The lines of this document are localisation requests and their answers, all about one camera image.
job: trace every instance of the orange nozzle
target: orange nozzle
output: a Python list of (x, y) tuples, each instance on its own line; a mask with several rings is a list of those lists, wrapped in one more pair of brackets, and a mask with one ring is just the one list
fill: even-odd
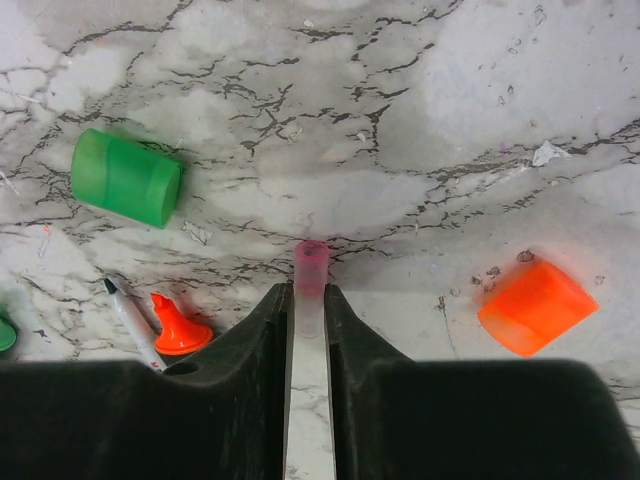
[(151, 300), (162, 324), (162, 333), (154, 344), (159, 353), (185, 355), (200, 350), (213, 338), (209, 327), (187, 320), (168, 298), (152, 293)]
[(482, 307), (478, 319), (502, 345), (530, 357), (597, 309), (580, 285), (542, 261)]

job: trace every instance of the test tube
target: test tube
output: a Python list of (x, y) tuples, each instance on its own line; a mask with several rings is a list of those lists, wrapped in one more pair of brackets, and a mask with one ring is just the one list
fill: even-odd
[(306, 240), (295, 249), (293, 288), (295, 295), (295, 331), (314, 338), (322, 325), (324, 286), (329, 277), (329, 247)]

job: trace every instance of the marble surface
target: marble surface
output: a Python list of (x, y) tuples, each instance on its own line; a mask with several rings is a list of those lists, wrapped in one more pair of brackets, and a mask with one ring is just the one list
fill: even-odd
[[(499, 281), (493, 267), (530, 250), (601, 306), (538, 356), (597, 369), (640, 441), (637, 2), (0, 9), (12, 358), (135, 357), (104, 275), (147, 312), (158, 291), (222, 333), (290, 278), (303, 238), (328, 242), (332, 281), (409, 356), (512, 357), (479, 325), (476, 301)], [(71, 153), (90, 127), (185, 164), (165, 230), (74, 200)], [(545, 140), (571, 157), (534, 167)], [(291, 480), (331, 475), (326, 402), (322, 345), (298, 342)]]

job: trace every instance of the white marker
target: white marker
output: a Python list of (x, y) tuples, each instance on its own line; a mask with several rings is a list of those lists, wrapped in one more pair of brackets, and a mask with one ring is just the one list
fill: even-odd
[(156, 334), (147, 323), (147, 320), (142, 316), (136, 304), (120, 292), (111, 280), (105, 278), (104, 284), (109, 291), (113, 308), (118, 317), (120, 317), (120, 321), (127, 327), (129, 335), (136, 341), (136, 347), (138, 347), (138, 351), (142, 354), (145, 362), (156, 372), (162, 372), (167, 368), (167, 365), (153, 348)]

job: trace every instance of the green round object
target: green round object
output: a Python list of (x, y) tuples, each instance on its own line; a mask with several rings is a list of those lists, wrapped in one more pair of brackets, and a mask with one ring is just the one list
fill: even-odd
[(164, 228), (181, 175), (178, 162), (91, 128), (73, 152), (71, 191), (81, 202)]
[(0, 318), (0, 352), (13, 347), (17, 337), (13, 327)]

